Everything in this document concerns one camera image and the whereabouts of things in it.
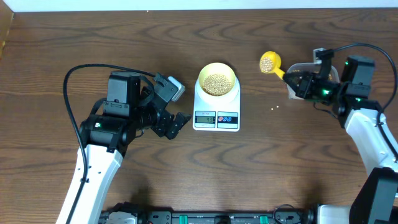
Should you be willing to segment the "yellow measuring scoop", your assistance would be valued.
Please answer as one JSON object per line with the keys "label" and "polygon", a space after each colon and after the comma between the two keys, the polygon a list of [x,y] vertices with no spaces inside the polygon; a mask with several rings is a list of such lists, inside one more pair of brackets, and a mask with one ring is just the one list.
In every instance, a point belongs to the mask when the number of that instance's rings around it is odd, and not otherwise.
{"label": "yellow measuring scoop", "polygon": [[262,55],[259,67],[262,73],[276,74],[282,80],[285,72],[280,69],[281,64],[282,60],[279,54],[268,51]]}

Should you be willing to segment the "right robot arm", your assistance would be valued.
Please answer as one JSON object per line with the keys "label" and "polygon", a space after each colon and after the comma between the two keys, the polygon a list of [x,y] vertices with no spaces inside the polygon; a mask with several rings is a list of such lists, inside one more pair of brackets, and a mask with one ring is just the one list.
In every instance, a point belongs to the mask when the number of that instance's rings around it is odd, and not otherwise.
{"label": "right robot arm", "polygon": [[397,141],[381,105],[368,98],[374,67],[374,60],[351,55],[339,82],[327,77],[329,59],[322,60],[319,72],[303,70],[282,77],[297,97],[333,107],[332,114],[354,141],[368,174],[351,205],[320,205],[315,223],[397,223]]}

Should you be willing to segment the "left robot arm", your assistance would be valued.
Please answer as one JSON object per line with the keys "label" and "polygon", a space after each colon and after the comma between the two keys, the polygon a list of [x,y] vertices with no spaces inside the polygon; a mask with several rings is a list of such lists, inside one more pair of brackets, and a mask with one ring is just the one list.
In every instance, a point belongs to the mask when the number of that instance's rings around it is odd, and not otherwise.
{"label": "left robot arm", "polygon": [[72,182],[57,223],[97,223],[109,186],[128,145],[153,130],[174,139],[191,115],[166,110],[185,87],[157,73],[149,81],[139,72],[112,72],[106,98],[98,100],[76,131],[79,150]]}

